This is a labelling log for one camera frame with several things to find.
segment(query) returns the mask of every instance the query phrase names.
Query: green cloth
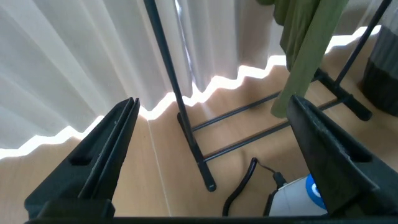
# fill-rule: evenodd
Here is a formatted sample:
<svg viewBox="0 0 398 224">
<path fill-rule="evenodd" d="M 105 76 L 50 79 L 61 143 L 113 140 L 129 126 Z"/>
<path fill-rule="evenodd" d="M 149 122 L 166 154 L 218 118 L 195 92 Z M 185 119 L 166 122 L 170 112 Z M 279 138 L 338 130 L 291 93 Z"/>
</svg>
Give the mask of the green cloth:
<svg viewBox="0 0 398 224">
<path fill-rule="evenodd" d="M 271 108 L 274 116 L 284 118 L 290 97 L 305 95 L 348 0 L 257 1 L 275 4 L 275 21 L 284 27 L 280 46 L 290 75 Z"/>
</svg>

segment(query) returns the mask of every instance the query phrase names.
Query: blue circular label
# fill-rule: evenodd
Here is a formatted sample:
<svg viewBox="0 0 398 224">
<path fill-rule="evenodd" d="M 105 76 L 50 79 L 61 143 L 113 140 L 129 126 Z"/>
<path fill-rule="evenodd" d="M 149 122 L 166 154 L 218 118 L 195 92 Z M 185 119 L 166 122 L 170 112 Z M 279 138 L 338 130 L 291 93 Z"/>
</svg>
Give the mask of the blue circular label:
<svg viewBox="0 0 398 224">
<path fill-rule="evenodd" d="M 325 204 L 323 203 L 323 199 L 321 197 L 321 194 L 318 191 L 317 185 L 315 184 L 315 181 L 313 180 L 311 174 L 308 175 L 306 181 L 305 181 L 305 189 L 307 190 L 308 196 L 310 199 L 319 207 L 323 208 L 326 210 Z"/>
</svg>

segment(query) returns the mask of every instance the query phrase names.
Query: floor seam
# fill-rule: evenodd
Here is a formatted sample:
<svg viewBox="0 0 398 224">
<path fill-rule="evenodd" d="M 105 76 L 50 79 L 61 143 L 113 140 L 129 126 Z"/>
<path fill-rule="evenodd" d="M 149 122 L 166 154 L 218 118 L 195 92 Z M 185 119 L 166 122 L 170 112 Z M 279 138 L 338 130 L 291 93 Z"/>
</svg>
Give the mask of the floor seam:
<svg viewBox="0 0 398 224">
<path fill-rule="evenodd" d="M 160 183 L 162 184 L 162 189 L 163 189 L 163 195 L 166 201 L 166 206 L 167 206 L 167 211 L 169 213 L 169 216 L 172 216 L 172 212 L 170 210 L 170 205 L 169 205 L 169 200 L 167 198 L 167 194 L 166 194 L 166 188 L 164 185 L 164 181 L 163 181 L 163 177 L 162 177 L 162 172 L 160 171 L 160 164 L 159 164 L 159 160 L 157 158 L 157 153 L 156 153 L 156 147 L 155 147 L 155 142 L 154 142 L 154 138 L 152 135 L 152 130 L 150 129 L 150 125 L 149 125 L 149 121 L 147 121 L 148 124 L 148 128 L 149 128 L 149 135 L 150 135 L 150 141 L 152 143 L 152 149 L 154 150 L 155 153 L 155 160 L 156 160 L 156 165 L 157 165 L 157 171 L 159 172 L 159 177 L 160 177 Z"/>
</svg>

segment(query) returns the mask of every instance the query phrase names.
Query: curtain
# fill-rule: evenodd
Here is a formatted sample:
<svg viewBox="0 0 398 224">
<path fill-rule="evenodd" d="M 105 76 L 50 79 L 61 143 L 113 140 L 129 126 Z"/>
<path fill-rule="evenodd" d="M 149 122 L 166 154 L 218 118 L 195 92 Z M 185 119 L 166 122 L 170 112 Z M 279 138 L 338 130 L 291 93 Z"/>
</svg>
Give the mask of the curtain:
<svg viewBox="0 0 398 224">
<path fill-rule="evenodd" d="M 283 54 L 272 6 L 156 3 L 186 97 L 215 75 L 234 80 L 240 65 L 265 69 Z M 377 7 L 351 0 L 336 33 L 352 34 Z M 151 112 L 172 92 L 143 0 L 0 0 L 0 30 L 0 149 L 67 126 L 83 132 L 130 96 Z"/>
</svg>

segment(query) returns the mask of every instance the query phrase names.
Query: vertical black pole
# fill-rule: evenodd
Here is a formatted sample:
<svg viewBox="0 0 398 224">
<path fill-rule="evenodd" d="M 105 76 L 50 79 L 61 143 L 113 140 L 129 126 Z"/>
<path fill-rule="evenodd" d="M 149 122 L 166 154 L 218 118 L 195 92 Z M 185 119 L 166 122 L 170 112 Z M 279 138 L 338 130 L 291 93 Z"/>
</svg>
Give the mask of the vertical black pole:
<svg viewBox="0 0 398 224">
<path fill-rule="evenodd" d="M 353 53 L 349 56 L 346 65 L 344 65 L 343 69 L 341 70 L 340 74 L 338 75 L 335 85 L 340 85 L 341 81 L 343 80 L 344 76 L 347 74 L 349 68 L 354 63 L 356 57 L 358 56 L 359 52 L 362 50 L 363 46 L 365 45 L 366 41 L 368 40 L 369 36 L 372 33 L 373 28 L 377 25 L 380 21 L 380 18 L 383 16 L 384 12 L 390 5 L 392 0 L 383 0 L 380 4 L 379 8 L 377 9 L 376 13 L 374 14 L 372 20 L 370 21 L 368 28 L 366 28 L 365 33 L 359 39 L 358 45 L 355 47 Z"/>
<path fill-rule="evenodd" d="M 170 55 L 169 47 L 167 46 L 167 41 L 164 35 L 162 23 L 160 21 L 159 13 L 156 8 L 156 3 L 154 0 L 144 0 L 144 4 L 148 12 L 150 23 L 152 24 L 154 34 L 156 36 L 156 41 L 158 43 L 160 53 L 162 54 L 167 74 L 169 75 L 169 79 L 173 87 L 178 108 L 180 110 L 179 114 L 177 115 L 178 122 L 180 123 L 182 131 L 184 132 L 184 135 L 188 141 L 188 145 L 189 148 L 191 149 L 192 155 L 195 158 L 195 161 L 197 162 L 200 174 L 203 177 L 203 181 L 205 182 L 206 188 L 208 191 L 212 192 L 216 190 L 216 183 L 205 162 L 205 158 L 203 157 L 203 154 L 200 151 L 198 143 L 196 142 L 195 137 L 193 136 L 187 110 L 185 109 L 185 105 L 182 100 L 181 90 L 178 85 L 177 77 L 175 75 L 175 70 Z"/>
</svg>

